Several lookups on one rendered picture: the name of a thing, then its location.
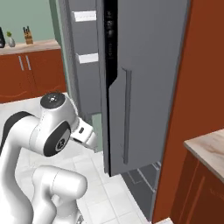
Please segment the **grey fridge body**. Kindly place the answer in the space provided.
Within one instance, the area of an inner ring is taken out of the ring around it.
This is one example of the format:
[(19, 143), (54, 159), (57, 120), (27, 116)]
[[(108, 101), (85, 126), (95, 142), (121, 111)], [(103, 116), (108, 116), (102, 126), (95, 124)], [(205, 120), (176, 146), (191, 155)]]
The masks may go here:
[[(153, 146), (155, 137), (147, 123), (143, 69), (123, 64), (136, 51), (128, 29), (137, 26), (127, 21), (121, 9), (127, 6), (132, 10), (133, 3), (134, 0), (97, 0), (104, 170), (111, 177), (122, 176), (145, 218), (151, 221), (162, 150)], [(128, 164), (123, 162), (126, 80), (123, 68), (132, 71)]]

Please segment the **black countertop appliance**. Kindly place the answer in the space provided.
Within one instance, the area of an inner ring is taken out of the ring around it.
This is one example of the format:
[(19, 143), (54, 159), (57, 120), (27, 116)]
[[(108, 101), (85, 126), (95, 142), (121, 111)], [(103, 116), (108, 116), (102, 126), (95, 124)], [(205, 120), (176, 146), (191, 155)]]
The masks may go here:
[(0, 27), (0, 48), (5, 47), (5, 39), (4, 39), (4, 33), (2, 28)]

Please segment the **run of orange cupboards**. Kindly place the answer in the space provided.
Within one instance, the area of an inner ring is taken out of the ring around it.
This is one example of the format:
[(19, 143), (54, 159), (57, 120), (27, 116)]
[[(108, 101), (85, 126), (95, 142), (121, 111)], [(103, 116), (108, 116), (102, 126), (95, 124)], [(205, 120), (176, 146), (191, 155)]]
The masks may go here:
[(66, 92), (61, 50), (0, 55), (0, 103)]

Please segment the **tall orange cabinet panel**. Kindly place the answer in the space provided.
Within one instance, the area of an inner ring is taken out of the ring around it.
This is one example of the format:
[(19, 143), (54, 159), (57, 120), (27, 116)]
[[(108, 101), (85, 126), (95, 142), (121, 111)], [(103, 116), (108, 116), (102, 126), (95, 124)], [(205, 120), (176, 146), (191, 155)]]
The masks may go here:
[(191, 0), (154, 224), (172, 221), (187, 152), (224, 184), (224, 0)]

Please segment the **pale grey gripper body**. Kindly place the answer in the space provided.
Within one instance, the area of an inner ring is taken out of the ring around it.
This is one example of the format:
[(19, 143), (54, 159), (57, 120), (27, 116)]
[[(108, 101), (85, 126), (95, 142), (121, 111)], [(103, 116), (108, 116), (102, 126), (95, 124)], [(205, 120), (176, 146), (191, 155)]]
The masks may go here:
[(87, 130), (85, 132), (84, 145), (92, 151), (96, 151), (98, 147), (97, 135), (93, 129)]

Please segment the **grey vase with plant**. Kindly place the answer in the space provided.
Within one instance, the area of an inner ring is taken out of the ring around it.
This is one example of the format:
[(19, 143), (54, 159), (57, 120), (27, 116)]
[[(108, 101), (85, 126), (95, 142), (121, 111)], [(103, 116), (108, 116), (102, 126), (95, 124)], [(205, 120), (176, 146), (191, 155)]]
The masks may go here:
[(7, 31), (6, 34), (7, 34), (7, 37), (8, 37), (8, 45), (10, 47), (14, 47), (16, 45), (16, 43), (15, 43), (15, 40), (13, 39), (13, 37), (12, 37), (11, 32)]

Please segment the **brown knife block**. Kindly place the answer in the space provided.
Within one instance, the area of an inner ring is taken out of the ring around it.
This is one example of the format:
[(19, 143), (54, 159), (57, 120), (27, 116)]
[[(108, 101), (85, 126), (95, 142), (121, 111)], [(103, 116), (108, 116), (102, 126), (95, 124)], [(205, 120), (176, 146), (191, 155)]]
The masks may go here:
[(29, 27), (24, 27), (24, 39), (25, 39), (25, 43), (27, 45), (32, 44), (33, 43), (33, 39), (32, 39), (32, 33), (30, 31)]

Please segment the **grey fridge door with shelves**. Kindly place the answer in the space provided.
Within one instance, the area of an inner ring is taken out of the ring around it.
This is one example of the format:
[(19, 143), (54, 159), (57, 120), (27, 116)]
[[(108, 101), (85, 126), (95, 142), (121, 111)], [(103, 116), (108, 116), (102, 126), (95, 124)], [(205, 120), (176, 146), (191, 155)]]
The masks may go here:
[(96, 0), (57, 0), (68, 93), (82, 117), (101, 112), (99, 60), (80, 64), (76, 54), (98, 54), (97, 21), (76, 22), (74, 11), (96, 11)]

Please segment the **white fridge door shelf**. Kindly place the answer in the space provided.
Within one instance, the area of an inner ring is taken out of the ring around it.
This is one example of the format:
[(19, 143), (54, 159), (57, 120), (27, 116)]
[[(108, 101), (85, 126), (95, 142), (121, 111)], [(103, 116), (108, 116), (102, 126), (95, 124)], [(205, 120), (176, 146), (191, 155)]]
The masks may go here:
[(90, 54), (76, 54), (76, 59), (80, 64), (87, 64), (97, 62), (99, 60), (99, 55), (97, 53), (90, 53)]
[(88, 22), (96, 20), (95, 10), (74, 11), (73, 17), (76, 22)]

